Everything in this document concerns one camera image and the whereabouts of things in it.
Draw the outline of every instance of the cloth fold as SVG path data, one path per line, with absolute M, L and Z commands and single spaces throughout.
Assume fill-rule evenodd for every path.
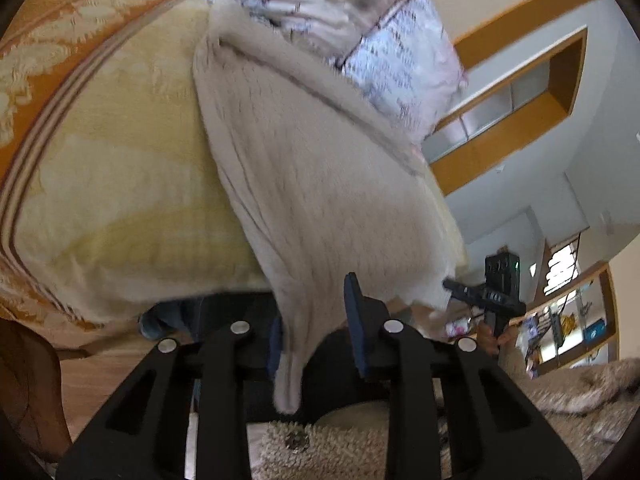
M 282 315 L 274 399 L 294 412 L 306 361 L 346 317 L 344 276 L 383 301 L 444 309 L 462 237 L 404 131 L 232 0 L 212 6 L 193 74 L 220 180 Z

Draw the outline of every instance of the glass panel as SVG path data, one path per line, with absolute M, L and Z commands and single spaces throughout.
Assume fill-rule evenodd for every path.
M 427 159 L 427 162 L 431 164 L 465 142 L 465 129 L 460 119 L 456 119 L 424 139 L 422 154 Z
M 511 88 L 506 86 L 462 115 L 469 138 L 481 134 L 511 113 Z
M 548 88 L 549 67 L 550 62 L 545 61 L 524 73 L 512 83 L 514 110 L 533 101 Z

